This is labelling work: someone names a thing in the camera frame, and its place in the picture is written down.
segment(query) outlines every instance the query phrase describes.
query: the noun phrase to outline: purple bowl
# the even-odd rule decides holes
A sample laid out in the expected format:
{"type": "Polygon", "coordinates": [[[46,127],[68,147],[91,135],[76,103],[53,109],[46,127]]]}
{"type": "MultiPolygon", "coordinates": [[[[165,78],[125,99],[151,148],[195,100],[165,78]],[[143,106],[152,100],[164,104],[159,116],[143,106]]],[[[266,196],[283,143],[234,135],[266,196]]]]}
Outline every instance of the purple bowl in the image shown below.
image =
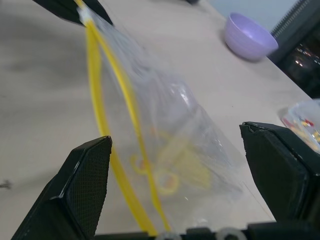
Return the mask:
{"type": "Polygon", "coordinates": [[[275,38],[252,19],[231,13],[224,29],[224,40],[237,55],[258,61],[278,49],[275,38]]]}

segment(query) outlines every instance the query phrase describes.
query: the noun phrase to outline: plastic bag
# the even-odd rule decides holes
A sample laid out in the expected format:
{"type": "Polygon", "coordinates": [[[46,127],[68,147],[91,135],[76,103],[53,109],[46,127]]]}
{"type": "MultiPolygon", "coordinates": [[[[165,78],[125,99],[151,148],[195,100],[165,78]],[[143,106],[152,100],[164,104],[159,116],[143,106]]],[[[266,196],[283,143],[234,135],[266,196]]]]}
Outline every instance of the plastic bag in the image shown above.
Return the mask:
{"type": "MultiPolygon", "coordinates": [[[[176,231],[212,227],[217,195],[232,197],[241,188],[210,117],[168,66],[98,15],[90,12],[90,16],[128,76],[152,178],[170,226],[176,231]]],[[[139,200],[156,228],[163,231],[150,199],[147,168],[135,137],[139,133],[110,59],[105,57],[104,63],[102,88],[113,146],[139,200]]]]}

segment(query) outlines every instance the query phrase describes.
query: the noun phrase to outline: plastic container with colorful items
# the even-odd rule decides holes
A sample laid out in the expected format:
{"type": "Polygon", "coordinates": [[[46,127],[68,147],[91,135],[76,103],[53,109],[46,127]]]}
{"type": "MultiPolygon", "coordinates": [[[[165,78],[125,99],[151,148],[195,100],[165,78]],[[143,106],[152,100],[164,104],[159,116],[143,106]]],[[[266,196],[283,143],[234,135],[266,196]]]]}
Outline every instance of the plastic container with colorful items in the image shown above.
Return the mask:
{"type": "Polygon", "coordinates": [[[284,125],[320,154],[320,99],[303,101],[288,109],[284,125]]]}

